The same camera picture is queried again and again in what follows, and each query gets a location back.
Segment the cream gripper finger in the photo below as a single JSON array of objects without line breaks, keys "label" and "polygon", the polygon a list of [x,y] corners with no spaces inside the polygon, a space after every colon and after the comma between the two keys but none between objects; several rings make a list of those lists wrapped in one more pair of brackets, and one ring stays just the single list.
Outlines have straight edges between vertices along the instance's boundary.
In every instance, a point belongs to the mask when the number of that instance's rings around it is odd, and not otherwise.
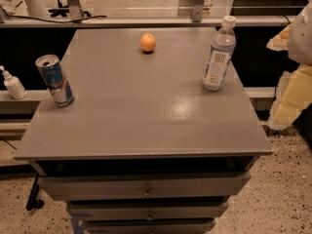
[{"label": "cream gripper finger", "polygon": [[266,125],[272,130],[284,130],[311,103],[312,67],[301,64],[294,72],[284,71]]},{"label": "cream gripper finger", "polygon": [[288,49],[288,41],[290,38],[291,25],[286,26],[282,31],[269,40],[266,45],[267,49],[272,51],[286,51]]}]

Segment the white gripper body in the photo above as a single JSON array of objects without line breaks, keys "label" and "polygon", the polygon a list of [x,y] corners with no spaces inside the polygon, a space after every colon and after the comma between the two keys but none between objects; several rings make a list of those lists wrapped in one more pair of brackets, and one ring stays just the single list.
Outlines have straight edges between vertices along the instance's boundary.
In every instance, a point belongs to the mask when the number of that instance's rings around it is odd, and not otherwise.
[{"label": "white gripper body", "polygon": [[290,59],[300,64],[312,65],[312,1],[292,23],[288,53]]}]

